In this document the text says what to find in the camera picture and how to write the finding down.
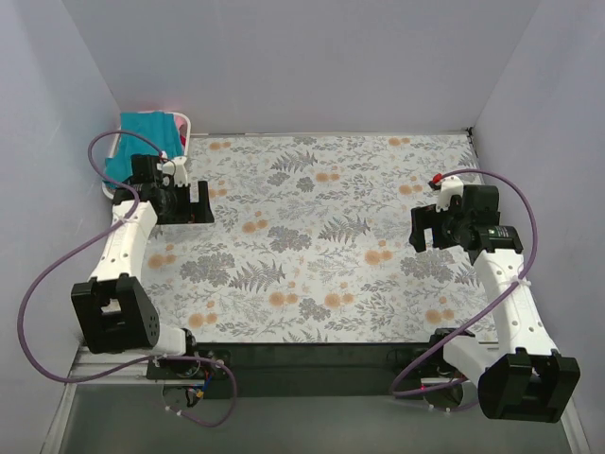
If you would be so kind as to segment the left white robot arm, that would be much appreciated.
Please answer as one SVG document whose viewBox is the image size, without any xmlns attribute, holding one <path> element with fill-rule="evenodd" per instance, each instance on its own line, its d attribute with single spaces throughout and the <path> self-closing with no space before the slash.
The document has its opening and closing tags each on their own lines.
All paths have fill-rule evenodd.
<svg viewBox="0 0 605 454">
<path fill-rule="evenodd" d="M 197 183 L 198 199 L 191 199 L 185 163 L 183 156 L 165 163 L 159 156 L 136 154 L 126 185 L 113 193 L 113 230 L 89 280 L 71 291 L 84 340 L 94 354 L 194 353 L 192 333 L 161 323 L 141 284 L 147 241 L 155 226 L 215 220 L 205 181 Z"/>
</svg>

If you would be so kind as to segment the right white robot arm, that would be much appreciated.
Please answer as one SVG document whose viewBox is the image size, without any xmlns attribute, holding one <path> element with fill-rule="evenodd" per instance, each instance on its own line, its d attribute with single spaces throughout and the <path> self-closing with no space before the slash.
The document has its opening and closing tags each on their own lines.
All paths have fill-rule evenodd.
<svg viewBox="0 0 605 454">
<path fill-rule="evenodd" d="M 575 390 L 580 370 L 548 335 L 535 305 L 517 231 L 500 222 L 499 192 L 493 185 L 466 184 L 456 176 L 437 186 L 436 203 L 411 211 L 409 238 L 426 249 L 460 246 L 490 302 L 498 351 L 489 353 L 467 331 L 441 347 L 442 358 L 476 387 L 478 404 L 490 419 L 558 422 Z"/>
</svg>

